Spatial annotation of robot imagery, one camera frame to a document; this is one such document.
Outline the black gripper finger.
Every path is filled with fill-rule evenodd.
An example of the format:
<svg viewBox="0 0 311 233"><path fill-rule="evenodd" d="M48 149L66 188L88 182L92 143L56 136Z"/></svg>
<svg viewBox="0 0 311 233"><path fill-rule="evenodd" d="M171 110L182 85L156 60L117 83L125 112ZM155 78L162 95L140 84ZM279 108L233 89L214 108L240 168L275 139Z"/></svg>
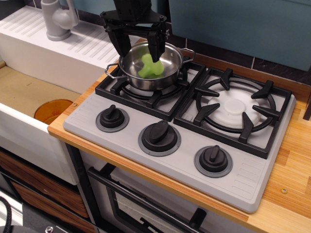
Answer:
<svg viewBox="0 0 311 233"><path fill-rule="evenodd" d="M108 31L108 35L118 54L125 57L131 49L129 35L122 30Z"/></svg>
<svg viewBox="0 0 311 233"><path fill-rule="evenodd" d="M166 35L163 33L150 33L147 35L148 49L154 63L158 62L165 52Z"/></svg>

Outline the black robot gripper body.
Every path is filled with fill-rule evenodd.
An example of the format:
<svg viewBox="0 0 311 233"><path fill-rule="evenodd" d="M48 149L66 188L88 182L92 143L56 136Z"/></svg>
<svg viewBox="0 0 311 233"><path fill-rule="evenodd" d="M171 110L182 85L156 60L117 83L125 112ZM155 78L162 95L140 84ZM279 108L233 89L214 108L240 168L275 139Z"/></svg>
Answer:
<svg viewBox="0 0 311 233"><path fill-rule="evenodd" d="M115 0L115 10L103 11L105 31L113 40L122 40L131 35L167 40L170 31L167 17L152 10L150 0Z"/></svg>

